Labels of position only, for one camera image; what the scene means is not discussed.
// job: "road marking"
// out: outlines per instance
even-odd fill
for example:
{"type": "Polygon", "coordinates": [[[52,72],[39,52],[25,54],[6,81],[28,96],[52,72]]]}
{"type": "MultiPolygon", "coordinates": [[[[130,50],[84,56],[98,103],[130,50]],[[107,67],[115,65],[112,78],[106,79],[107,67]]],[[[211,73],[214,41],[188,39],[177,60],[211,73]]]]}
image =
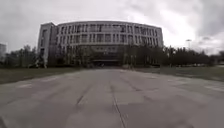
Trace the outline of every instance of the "road marking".
{"type": "Polygon", "coordinates": [[[206,86],[205,88],[208,88],[208,89],[211,89],[211,90],[215,90],[215,91],[224,92],[224,89],[218,88],[218,87],[206,86]]]}
{"type": "Polygon", "coordinates": [[[20,85],[18,86],[18,88],[28,88],[30,87],[32,84],[24,84],[24,85],[20,85]]]}
{"type": "Polygon", "coordinates": [[[56,80],[58,79],[58,77],[52,77],[52,78],[48,78],[48,79],[45,79],[45,80],[42,80],[43,82],[49,82],[49,81],[53,81],[53,80],[56,80]]]}

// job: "cloud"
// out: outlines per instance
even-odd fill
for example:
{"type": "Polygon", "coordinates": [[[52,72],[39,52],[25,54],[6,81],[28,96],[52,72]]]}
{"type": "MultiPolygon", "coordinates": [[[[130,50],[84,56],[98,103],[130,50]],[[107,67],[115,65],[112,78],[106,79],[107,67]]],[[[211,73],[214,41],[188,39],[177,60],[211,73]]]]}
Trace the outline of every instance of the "cloud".
{"type": "Polygon", "coordinates": [[[198,34],[201,36],[216,36],[224,31],[223,0],[201,0],[202,11],[199,14],[201,26],[198,34]]]}
{"type": "Polygon", "coordinates": [[[217,51],[224,46],[223,6],[222,0],[6,0],[0,4],[0,42],[8,51],[36,46],[46,22],[121,20],[162,27],[166,46],[188,47],[191,39],[195,49],[217,51]]]}

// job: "road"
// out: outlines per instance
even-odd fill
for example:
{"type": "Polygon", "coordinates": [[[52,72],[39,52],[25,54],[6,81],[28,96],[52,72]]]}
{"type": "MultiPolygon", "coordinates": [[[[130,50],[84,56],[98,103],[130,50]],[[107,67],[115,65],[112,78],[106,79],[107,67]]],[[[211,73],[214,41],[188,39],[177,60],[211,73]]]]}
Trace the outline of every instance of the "road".
{"type": "Polygon", "coordinates": [[[1,85],[0,116],[8,128],[223,128],[223,85],[84,70],[1,85]]]}

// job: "distant building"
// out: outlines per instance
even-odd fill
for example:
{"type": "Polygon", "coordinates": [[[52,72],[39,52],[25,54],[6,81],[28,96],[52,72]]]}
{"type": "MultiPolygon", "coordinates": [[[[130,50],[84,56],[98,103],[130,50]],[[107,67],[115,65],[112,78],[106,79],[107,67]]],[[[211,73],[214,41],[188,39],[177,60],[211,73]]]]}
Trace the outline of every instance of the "distant building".
{"type": "MultiPolygon", "coordinates": [[[[124,46],[163,47],[162,29],[145,24],[120,21],[85,21],[54,25],[42,24],[38,53],[46,64],[55,63],[60,53],[77,54],[77,49],[91,48],[95,53],[116,56],[124,46]]],[[[95,58],[93,61],[118,61],[116,57],[95,58]]]]}
{"type": "Polygon", "coordinates": [[[0,44],[0,62],[3,62],[5,60],[5,54],[6,54],[6,45],[0,44]]]}

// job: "lawn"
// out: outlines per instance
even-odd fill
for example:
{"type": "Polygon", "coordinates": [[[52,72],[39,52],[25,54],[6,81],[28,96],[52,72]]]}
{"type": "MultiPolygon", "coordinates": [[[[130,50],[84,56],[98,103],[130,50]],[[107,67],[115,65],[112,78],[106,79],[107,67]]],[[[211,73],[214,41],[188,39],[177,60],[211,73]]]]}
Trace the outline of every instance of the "lawn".
{"type": "Polygon", "coordinates": [[[136,70],[141,72],[224,81],[224,67],[162,67],[136,70]]]}
{"type": "Polygon", "coordinates": [[[48,69],[0,69],[0,84],[74,72],[75,68],[48,68],[48,69]]]}

